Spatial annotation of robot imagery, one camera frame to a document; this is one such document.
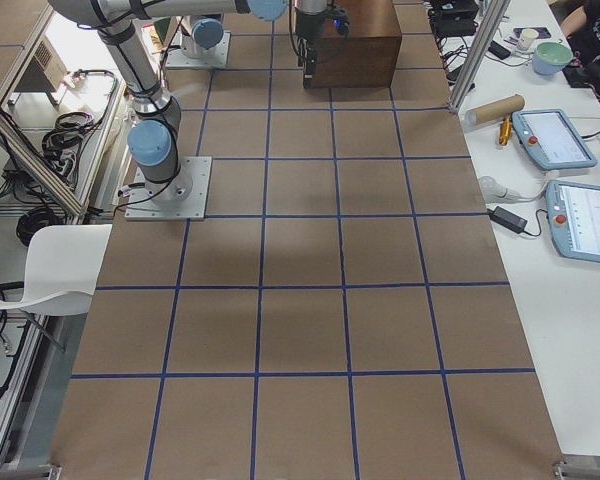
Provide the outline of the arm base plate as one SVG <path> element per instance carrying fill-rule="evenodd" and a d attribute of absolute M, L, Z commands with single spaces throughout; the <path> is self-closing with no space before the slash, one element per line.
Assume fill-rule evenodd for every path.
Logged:
<path fill-rule="evenodd" d="M 183 38 L 181 32 L 176 33 L 172 49 L 166 59 L 167 69 L 211 70 L 224 69 L 227 66 L 231 32 L 224 31 L 221 41 L 204 49 L 190 37 Z"/>
<path fill-rule="evenodd" d="M 130 221 L 203 220 L 208 198 L 212 158 L 180 158 L 180 172 L 169 186 L 147 183 L 139 167 L 134 182 L 143 183 L 130 193 L 124 216 Z"/>

